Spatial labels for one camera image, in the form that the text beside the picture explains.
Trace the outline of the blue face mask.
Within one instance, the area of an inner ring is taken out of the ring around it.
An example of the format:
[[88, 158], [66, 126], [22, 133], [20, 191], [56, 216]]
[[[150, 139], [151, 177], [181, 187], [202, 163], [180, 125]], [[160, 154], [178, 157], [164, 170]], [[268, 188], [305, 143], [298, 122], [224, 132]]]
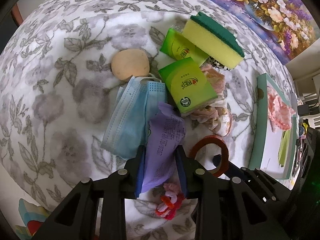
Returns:
[[139, 146], [146, 144], [148, 123], [156, 115], [158, 103], [166, 101], [165, 83], [160, 79], [152, 74], [131, 77], [118, 90], [101, 147], [122, 159], [134, 158]]

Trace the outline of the green cloth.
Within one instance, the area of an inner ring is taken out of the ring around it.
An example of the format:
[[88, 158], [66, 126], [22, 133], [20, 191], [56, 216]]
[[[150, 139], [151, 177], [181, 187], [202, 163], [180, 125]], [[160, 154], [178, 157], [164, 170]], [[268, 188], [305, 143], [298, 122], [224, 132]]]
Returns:
[[286, 155], [290, 145], [291, 130], [286, 130], [282, 132], [279, 151], [278, 151], [278, 164], [280, 167], [285, 166]]

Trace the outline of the pink floral fabric scrunchie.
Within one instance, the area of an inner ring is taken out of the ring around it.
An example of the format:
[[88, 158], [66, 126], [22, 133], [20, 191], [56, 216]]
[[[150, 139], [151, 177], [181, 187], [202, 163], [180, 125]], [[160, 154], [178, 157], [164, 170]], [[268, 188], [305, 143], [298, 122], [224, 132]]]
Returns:
[[201, 71], [217, 93], [217, 98], [208, 105], [191, 113], [191, 120], [203, 124], [214, 134], [221, 137], [227, 136], [231, 131], [232, 114], [227, 108], [227, 102], [223, 96], [225, 90], [225, 76], [216, 71], [210, 64], [206, 63]]

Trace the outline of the green tissue pack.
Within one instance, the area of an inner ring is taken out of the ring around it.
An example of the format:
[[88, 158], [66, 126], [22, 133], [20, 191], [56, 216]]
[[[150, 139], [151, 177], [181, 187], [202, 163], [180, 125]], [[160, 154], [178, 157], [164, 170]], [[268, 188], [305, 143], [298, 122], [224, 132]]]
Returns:
[[161, 68], [159, 74], [182, 116], [217, 98], [216, 91], [191, 57]]
[[172, 28], [169, 28], [160, 51], [177, 61], [191, 57], [198, 66], [206, 62], [209, 57], [207, 53]]

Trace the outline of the green tissue pack rear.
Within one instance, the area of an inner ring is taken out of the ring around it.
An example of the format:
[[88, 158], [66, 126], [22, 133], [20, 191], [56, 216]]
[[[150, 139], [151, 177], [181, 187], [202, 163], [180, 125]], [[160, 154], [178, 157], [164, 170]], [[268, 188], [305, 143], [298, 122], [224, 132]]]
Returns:
[[177, 61], [191, 57], [198, 66], [206, 62], [209, 57], [207, 53], [172, 28], [169, 28], [160, 51]]

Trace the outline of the pink white fuzzy sock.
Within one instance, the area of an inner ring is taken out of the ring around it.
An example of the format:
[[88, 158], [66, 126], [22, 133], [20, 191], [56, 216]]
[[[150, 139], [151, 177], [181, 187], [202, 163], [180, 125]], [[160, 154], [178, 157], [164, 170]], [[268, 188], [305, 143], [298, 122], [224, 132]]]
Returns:
[[283, 102], [280, 95], [272, 87], [267, 88], [267, 109], [272, 132], [279, 129], [286, 131], [292, 128], [291, 118], [295, 111]]

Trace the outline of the white tray teal rim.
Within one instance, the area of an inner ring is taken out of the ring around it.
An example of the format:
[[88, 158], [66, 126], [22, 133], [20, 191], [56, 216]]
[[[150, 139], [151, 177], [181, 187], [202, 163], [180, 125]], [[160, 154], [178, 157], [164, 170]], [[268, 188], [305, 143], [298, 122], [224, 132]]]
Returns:
[[288, 179], [298, 138], [296, 112], [268, 74], [257, 77], [257, 88], [257, 126], [248, 167], [275, 179]]

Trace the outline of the flower bouquet canvas painting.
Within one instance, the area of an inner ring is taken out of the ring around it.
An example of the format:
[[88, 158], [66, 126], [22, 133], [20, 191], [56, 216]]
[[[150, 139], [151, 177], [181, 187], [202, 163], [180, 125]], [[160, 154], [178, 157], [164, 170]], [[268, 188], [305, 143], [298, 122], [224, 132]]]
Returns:
[[287, 64], [319, 38], [302, 0], [211, 0], [254, 31]]

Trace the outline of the red tape roll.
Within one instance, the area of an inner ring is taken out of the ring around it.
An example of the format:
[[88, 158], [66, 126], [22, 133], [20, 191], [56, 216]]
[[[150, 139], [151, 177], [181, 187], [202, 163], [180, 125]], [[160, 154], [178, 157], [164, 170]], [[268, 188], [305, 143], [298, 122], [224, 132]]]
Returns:
[[207, 159], [215, 166], [208, 170], [213, 176], [220, 177], [229, 167], [229, 150], [224, 140], [218, 135], [208, 135], [199, 140], [190, 150], [188, 157], [195, 159], [197, 153], [205, 148], [208, 151]]

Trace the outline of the green tissue pack front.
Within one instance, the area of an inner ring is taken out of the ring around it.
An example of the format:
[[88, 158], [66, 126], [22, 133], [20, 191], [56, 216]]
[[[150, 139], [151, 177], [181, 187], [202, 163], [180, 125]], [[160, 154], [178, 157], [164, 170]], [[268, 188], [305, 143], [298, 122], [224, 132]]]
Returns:
[[182, 116], [217, 98], [216, 91], [191, 57], [161, 68], [159, 74]]

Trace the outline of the red pink yarn flower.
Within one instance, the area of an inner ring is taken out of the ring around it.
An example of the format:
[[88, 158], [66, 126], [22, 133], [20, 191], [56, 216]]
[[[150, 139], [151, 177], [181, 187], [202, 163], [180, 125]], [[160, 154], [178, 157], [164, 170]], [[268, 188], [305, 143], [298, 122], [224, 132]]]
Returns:
[[172, 220], [176, 216], [177, 210], [181, 207], [185, 197], [179, 185], [174, 183], [164, 183], [164, 195], [160, 197], [161, 203], [156, 207], [155, 213], [158, 217]]

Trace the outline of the purple plastic packet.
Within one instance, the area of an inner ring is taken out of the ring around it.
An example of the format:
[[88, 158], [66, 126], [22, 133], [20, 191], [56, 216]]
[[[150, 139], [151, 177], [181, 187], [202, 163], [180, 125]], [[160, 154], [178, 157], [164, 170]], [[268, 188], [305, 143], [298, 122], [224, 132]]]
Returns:
[[158, 103], [157, 114], [149, 121], [142, 192], [166, 182], [174, 173], [174, 151], [185, 137], [184, 120], [172, 105]]

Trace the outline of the black white patterned scrunchie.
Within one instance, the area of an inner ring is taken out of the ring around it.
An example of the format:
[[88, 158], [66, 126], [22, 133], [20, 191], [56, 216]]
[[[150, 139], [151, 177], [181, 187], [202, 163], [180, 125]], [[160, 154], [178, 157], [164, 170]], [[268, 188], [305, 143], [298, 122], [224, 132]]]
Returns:
[[223, 64], [221, 64], [219, 61], [217, 61], [216, 59], [214, 59], [213, 57], [208, 57], [207, 59], [207, 63], [212, 66], [213, 68], [217, 68], [220, 70], [225, 70], [225, 71], [230, 71], [230, 69], [226, 66], [224, 66]]

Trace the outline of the yellow green sponge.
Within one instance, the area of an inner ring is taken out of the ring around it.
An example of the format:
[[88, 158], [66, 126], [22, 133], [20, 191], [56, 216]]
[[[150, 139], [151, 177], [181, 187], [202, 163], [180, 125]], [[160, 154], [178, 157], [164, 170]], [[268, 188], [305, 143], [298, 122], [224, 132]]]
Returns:
[[245, 57], [235, 36], [202, 12], [190, 16], [182, 35], [229, 69], [234, 69]]

